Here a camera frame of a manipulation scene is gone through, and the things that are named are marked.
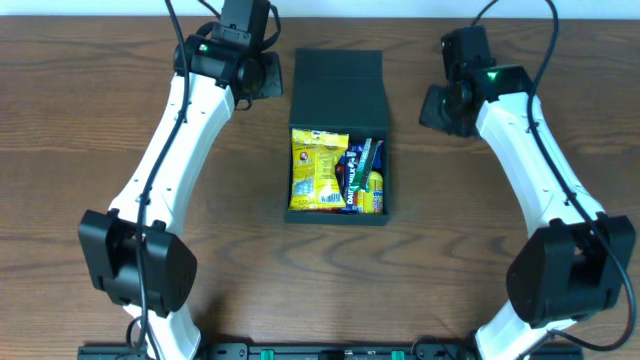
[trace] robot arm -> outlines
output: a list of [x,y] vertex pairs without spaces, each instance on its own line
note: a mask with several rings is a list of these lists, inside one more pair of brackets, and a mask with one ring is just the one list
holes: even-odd
[[[522,208],[527,237],[530,238],[538,228],[549,226],[552,219],[562,219],[565,224],[581,223],[584,220],[567,203],[566,194],[530,134],[527,98],[526,92],[519,92],[500,95],[498,101],[485,102],[480,109],[476,127],[480,137],[489,143],[502,164]],[[538,132],[545,147],[564,179],[577,194],[578,201],[591,218],[597,220],[596,214],[604,212],[602,206],[589,195],[569,167],[547,127],[537,96],[533,104]]]
[[[263,41],[269,10],[278,32]],[[202,26],[185,41],[190,68],[189,106],[145,204],[143,266],[147,283],[149,327],[161,359],[193,359],[200,332],[193,324],[187,297],[197,261],[179,239],[191,192],[213,141],[232,117],[239,100],[282,94],[277,54],[263,53],[279,34],[277,10],[267,0],[225,4],[220,22]],[[135,261],[135,233],[143,191],[152,167],[182,108],[183,59],[176,49],[171,91],[160,124],[135,173],[109,206],[107,214],[88,210],[78,234],[92,282],[134,318],[141,315]],[[151,347],[148,355],[153,357]]]
[[[481,359],[512,360],[530,354],[577,321],[613,307],[622,280],[611,256],[594,240],[530,134],[531,80],[521,66],[496,66],[481,27],[442,38],[448,87],[431,86],[420,123],[462,137],[486,140],[513,187],[529,241],[509,268],[509,301],[475,335]],[[630,221],[609,218],[569,167],[533,99],[537,132],[578,202],[626,268],[635,242]]]
[[[154,221],[162,221],[166,225],[165,231],[177,236],[181,236],[184,231],[191,191],[213,140],[224,124],[231,119],[235,108],[230,87],[220,88],[216,86],[214,78],[207,76],[190,76],[191,104],[188,107],[187,120],[182,124],[158,171],[149,194],[144,223],[151,226]],[[171,80],[171,91],[164,115],[142,161],[125,188],[109,206],[109,210],[119,210],[118,218],[122,220],[137,220],[139,195],[178,117],[178,111],[182,106],[183,86],[184,77],[176,74]]]
[[[181,236],[187,206],[193,186],[198,178],[204,160],[213,141],[231,119],[235,102],[231,87],[216,86],[211,77],[191,74],[191,92],[186,121],[182,124],[174,142],[163,161],[145,213],[144,225],[152,226],[160,221],[166,225],[165,231]],[[138,216],[139,195],[178,117],[182,106],[184,77],[175,75],[171,81],[171,91],[160,124],[151,139],[142,161],[133,176],[113,200],[109,210],[119,210],[118,218],[135,223]],[[134,318],[141,315],[139,306],[127,304],[125,310]],[[151,334],[156,339],[158,352],[163,359],[192,359],[200,342],[200,331],[193,324],[188,305],[166,317],[149,314]]]

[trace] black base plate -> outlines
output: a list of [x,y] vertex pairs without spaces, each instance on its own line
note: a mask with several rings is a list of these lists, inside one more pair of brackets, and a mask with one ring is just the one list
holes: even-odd
[[[196,360],[475,360],[462,343],[410,345],[305,345],[247,346],[242,343],[215,344],[203,349]],[[78,360],[139,360],[124,346],[81,346]],[[531,360],[583,360],[575,346],[544,346]]]

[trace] wooden table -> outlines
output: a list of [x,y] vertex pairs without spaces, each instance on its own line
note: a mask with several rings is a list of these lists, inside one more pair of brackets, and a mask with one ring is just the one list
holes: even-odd
[[[184,18],[185,33],[204,18]],[[468,20],[284,19],[285,96],[238,112],[194,190],[183,237],[198,257],[199,327],[256,342],[463,337],[506,301],[526,242],[486,143],[418,125],[444,83],[439,38]],[[487,21],[498,62],[533,74],[549,21]],[[610,214],[640,224],[640,23],[563,21],[539,94],[552,131]],[[122,309],[92,288],[76,229],[129,179],[164,109],[176,45],[168,18],[0,18],[0,359],[69,359],[124,340]],[[394,215],[384,228],[288,225],[294,49],[384,51]],[[640,290],[636,251],[630,275]],[[615,310],[572,329],[605,343]],[[587,353],[590,359],[604,355]],[[607,358],[640,356],[640,336]]]

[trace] snack bag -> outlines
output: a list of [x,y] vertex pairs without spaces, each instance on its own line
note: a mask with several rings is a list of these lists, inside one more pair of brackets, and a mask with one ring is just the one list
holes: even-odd
[[349,135],[291,130],[293,183],[289,210],[345,207],[335,166],[349,145]]

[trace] open box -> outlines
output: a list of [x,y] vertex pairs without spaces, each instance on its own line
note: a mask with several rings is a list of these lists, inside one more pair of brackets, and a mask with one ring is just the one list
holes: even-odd
[[390,116],[382,83],[382,52],[297,49],[291,129],[349,134],[349,143],[383,140],[383,213],[331,214],[289,211],[293,161],[289,145],[289,182],[285,221],[336,225],[385,225],[391,209]]

